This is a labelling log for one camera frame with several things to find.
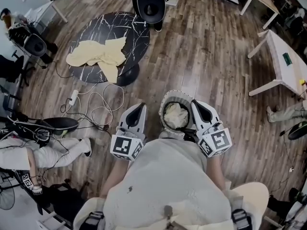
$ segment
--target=black strap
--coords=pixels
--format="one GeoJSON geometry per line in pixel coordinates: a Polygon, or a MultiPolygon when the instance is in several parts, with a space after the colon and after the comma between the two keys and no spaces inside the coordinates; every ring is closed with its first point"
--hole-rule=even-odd
{"type": "Polygon", "coordinates": [[[231,219],[238,230],[252,230],[251,217],[247,215],[244,209],[235,209],[231,213],[231,219]]]}
{"type": "Polygon", "coordinates": [[[105,218],[102,211],[93,211],[80,226],[80,230],[97,230],[98,224],[105,218]]]}

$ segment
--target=round table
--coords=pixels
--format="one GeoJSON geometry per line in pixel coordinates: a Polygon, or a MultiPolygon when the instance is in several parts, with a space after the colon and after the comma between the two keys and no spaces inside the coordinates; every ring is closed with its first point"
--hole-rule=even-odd
{"type": "MultiPolygon", "coordinates": [[[[74,37],[70,44],[71,53],[81,41],[93,40],[105,44],[108,39],[127,37],[122,49],[126,60],[118,66],[119,86],[126,86],[136,80],[140,67],[138,62],[144,56],[150,41],[149,25],[138,15],[129,12],[103,14],[91,20],[74,37]]],[[[99,83],[107,81],[98,64],[81,67],[69,66],[71,73],[78,79],[99,83]]]]}

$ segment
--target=white pants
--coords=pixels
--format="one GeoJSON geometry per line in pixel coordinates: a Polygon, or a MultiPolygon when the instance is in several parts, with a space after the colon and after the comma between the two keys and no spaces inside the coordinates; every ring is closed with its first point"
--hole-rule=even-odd
{"type": "Polygon", "coordinates": [[[295,105],[289,106],[285,110],[278,111],[276,113],[268,112],[269,122],[284,121],[295,117],[307,118],[307,110],[305,108],[306,101],[299,102],[295,105]]]}
{"type": "Polygon", "coordinates": [[[18,147],[25,142],[19,138],[9,137],[0,142],[0,167],[9,170],[29,170],[27,148],[33,150],[37,168],[67,166],[80,154],[90,151],[89,139],[79,141],[76,138],[64,138],[59,141],[69,152],[54,139],[47,146],[39,148],[34,141],[28,141],[24,147],[18,147]]]}

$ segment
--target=power strip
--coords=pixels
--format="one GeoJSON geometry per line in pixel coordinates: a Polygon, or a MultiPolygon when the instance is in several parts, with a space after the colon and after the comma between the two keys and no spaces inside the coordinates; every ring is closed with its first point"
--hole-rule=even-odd
{"type": "Polygon", "coordinates": [[[77,90],[74,90],[72,92],[71,100],[69,101],[69,105],[71,105],[71,106],[75,105],[77,97],[78,97],[78,94],[79,94],[79,91],[77,91],[77,90]]]}

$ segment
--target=small stain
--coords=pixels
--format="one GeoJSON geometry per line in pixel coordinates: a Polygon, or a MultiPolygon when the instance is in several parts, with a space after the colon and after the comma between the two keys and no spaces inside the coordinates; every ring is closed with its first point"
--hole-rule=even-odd
{"type": "Polygon", "coordinates": [[[129,192],[127,192],[127,194],[130,193],[130,192],[132,191],[132,186],[129,187],[128,189],[129,189],[129,192]]]}

